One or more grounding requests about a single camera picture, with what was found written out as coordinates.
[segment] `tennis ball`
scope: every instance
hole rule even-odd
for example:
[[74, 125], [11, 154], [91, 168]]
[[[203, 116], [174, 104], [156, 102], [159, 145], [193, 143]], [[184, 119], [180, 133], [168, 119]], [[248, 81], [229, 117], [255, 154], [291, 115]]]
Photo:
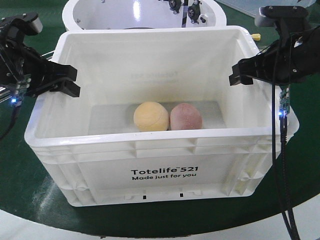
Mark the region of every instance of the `tennis ball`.
[[134, 111], [133, 122], [141, 132], [166, 131], [169, 113], [160, 103], [146, 101]]
[[189, 103], [180, 103], [170, 113], [171, 130], [191, 130], [202, 128], [200, 112]]

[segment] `round white bin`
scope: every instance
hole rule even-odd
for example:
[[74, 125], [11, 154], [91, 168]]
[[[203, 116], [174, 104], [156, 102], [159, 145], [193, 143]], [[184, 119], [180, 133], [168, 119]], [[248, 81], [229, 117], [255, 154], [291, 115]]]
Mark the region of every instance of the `round white bin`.
[[176, 13], [166, 0], [69, 0], [62, 20], [68, 31], [181, 28], [184, 16], [186, 28], [227, 25], [226, 15], [215, 1], [201, 0], [199, 6], [200, 16], [192, 23], [184, 14], [188, 8], [184, 10], [183, 3]]

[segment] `black cable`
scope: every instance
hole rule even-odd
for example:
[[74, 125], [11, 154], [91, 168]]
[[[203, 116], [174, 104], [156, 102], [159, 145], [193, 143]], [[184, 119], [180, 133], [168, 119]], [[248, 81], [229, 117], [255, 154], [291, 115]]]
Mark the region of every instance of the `black cable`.
[[285, 203], [288, 212], [289, 223], [293, 235], [293, 239], [300, 240], [300, 236], [298, 233], [294, 212], [291, 204], [291, 196], [290, 196], [290, 187], [287, 177], [287, 160], [286, 160], [286, 144], [287, 144], [287, 116], [280, 117], [280, 141], [281, 141], [281, 160], [282, 160], [282, 177], [283, 177], [283, 186], [284, 186], [284, 194], [285, 194]]
[[8, 135], [8, 133], [11, 131], [11, 129], [14, 127], [17, 118], [19, 116], [20, 113], [20, 109], [21, 109], [21, 105], [18, 106], [14, 106], [12, 114], [11, 114], [11, 120], [9, 123], [9, 126], [6, 128], [6, 130], [4, 131], [4, 133], [0, 136], [0, 142], [5, 138], [5, 136]]
[[272, 165], [274, 171], [274, 179], [275, 179], [275, 187], [278, 196], [280, 211], [286, 226], [286, 229], [293, 239], [292, 230], [289, 224], [289, 220], [286, 215], [285, 208], [281, 201], [281, 193], [280, 193], [280, 186], [279, 186], [279, 178], [277, 173], [277, 157], [276, 157], [276, 72], [277, 72], [277, 64], [280, 55], [282, 39], [280, 38], [277, 43], [276, 55], [274, 60], [274, 67], [273, 67], [273, 75], [272, 75], [272, 96], [271, 96], [271, 111], [272, 111]]

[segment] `white plastic crate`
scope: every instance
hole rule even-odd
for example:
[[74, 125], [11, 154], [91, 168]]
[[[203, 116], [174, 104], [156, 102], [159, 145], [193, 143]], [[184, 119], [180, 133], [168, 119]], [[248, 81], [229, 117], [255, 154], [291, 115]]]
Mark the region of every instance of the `white plastic crate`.
[[[25, 140], [73, 206], [249, 196], [272, 164], [271, 86], [228, 76], [257, 52], [238, 26], [69, 31], [52, 60], [80, 97], [39, 96]], [[138, 132], [145, 101], [192, 103], [203, 129]]]

